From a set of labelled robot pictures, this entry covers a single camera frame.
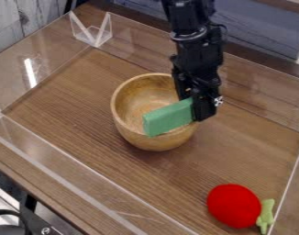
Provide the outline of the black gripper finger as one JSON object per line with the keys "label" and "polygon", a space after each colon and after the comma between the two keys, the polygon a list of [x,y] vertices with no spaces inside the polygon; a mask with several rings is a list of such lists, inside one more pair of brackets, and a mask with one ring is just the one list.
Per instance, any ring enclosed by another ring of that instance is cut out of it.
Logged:
{"label": "black gripper finger", "polygon": [[216,114],[216,108],[223,104],[223,96],[217,90],[201,93],[193,90],[192,98],[192,117],[195,121],[204,121]]}

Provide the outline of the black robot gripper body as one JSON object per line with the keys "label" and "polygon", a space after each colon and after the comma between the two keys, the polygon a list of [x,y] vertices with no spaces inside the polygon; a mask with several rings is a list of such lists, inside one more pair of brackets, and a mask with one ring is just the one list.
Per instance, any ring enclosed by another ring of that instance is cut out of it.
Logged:
{"label": "black robot gripper body", "polygon": [[191,96],[188,89],[203,94],[220,86],[217,67],[223,63],[223,36],[220,26],[209,26],[189,34],[171,33],[176,53],[171,56],[172,77],[179,99]]}

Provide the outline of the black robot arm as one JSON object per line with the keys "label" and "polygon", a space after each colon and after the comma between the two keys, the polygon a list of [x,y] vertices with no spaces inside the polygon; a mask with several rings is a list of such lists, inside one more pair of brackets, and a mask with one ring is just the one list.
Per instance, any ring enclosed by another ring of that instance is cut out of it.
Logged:
{"label": "black robot arm", "polygon": [[216,114],[221,102],[217,69],[223,64],[224,25],[212,21],[215,0],[161,0],[176,53],[172,79],[180,100],[191,99],[195,121]]}

